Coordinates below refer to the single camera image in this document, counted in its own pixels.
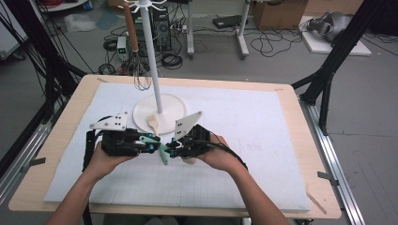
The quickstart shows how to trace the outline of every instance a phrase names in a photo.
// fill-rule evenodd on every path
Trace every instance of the floor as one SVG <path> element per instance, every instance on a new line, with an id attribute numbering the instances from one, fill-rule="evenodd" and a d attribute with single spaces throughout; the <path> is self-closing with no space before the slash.
<path id="1" fill-rule="evenodd" d="M 85 12 L 80 8 L 55 13 L 54 19 L 61 21 L 67 13 L 86 13 L 99 25 L 89 32 L 67 34 L 68 39 L 79 51 L 94 72 L 105 61 L 102 48 L 103 38 L 111 30 L 124 24 L 96 6 Z M 196 19 L 194 24 L 213 28 L 211 17 Z M 159 67 L 162 77 L 239 81 L 253 83 L 294 83 L 317 71 L 327 55 L 310 53 L 303 41 L 293 43 L 290 50 L 265 57 L 253 46 L 259 48 L 259 31 L 248 24 L 245 36 L 250 55 L 241 59 L 237 39 L 232 32 L 195 32 L 196 53 L 192 60 L 184 53 L 182 38 L 181 56 L 183 65 L 171 70 Z M 293 38 L 285 33 L 286 38 Z M 340 159 L 346 179 L 359 205 L 366 224 L 398 224 L 398 158 L 397 131 L 398 112 L 398 43 L 384 43 L 376 38 L 362 42 L 372 52 L 370 57 L 349 56 L 337 71 L 333 80 L 329 104 L 328 131 L 336 154 Z M 272 42 L 275 51 L 288 47 L 287 42 Z M 88 67 L 73 49 L 65 44 L 69 61 L 85 70 Z M 8 59 L 0 65 L 0 158 L 17 139 L 24 127 L 41 106 L 44 98 L 36 74 L 28 60 Z M 0 224 L 42 224 L 49 214 L 10 212 L 8 198 L 0 207 Z M 103 215 L 95 215 L 96 224 L 101 224 Z M 349 224 L 345 217 L 336 220 L 316 220 L 313 224 Z"/>

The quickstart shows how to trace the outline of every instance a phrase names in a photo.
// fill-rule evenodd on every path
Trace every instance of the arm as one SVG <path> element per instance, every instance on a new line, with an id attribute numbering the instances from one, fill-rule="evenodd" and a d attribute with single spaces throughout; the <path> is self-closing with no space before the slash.
<path id="1" fill-rule="evenodd" d="M 222 143 L 226 144 L 223 137 L 218 137 Z M 218 143 L 218 139 L 214 135 L 210 136 L 210 140 Z M 231 175 L 237 184 L 253 224 L 289 224 L 286 217 L 257 185 L 249 172 L 231 154 L 221 149 L 211 149 L 205 154 L 198 156 L 198 158 L 209 166 Z"/>
<path id="2" fill-rule="evenodd" d="M 79 224 L 93 187 L 117 165 L 129 159 L 132 157 L 109 157 L 102 151 L 99 142 L 87 168 L 46 224 Z"/>

